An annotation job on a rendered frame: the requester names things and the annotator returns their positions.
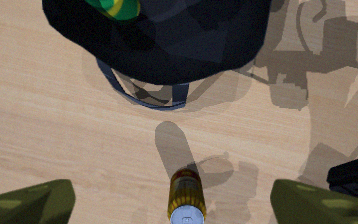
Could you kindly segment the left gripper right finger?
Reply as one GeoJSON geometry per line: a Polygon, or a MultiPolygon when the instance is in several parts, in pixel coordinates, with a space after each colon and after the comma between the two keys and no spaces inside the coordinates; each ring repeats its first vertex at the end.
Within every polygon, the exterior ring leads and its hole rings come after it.
{"type": "Polygon", "coordinates": [[[270,202],[278,224],[358,224],[357,197],[305,183],[276,179],[270,202]]]}

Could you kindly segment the green and yellow drink can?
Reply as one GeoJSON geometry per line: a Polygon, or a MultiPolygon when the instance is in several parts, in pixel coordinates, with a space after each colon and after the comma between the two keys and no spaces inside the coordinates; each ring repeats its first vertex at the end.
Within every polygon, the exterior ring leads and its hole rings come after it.
{"type": "Polygon", "coordinates": [[[111,21],[119,25],[132,23],[139,15],[140,0],[85,0],[111,21]]]}

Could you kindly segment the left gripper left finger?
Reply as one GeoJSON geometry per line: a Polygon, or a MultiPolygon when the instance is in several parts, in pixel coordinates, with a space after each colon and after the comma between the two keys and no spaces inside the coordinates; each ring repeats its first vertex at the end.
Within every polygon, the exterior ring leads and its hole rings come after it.
{"type": "Polygon", "coordinates": [[[68,224],[75,201],[76,195],[69,179],[2,193],[0,224],[68,224]]]}

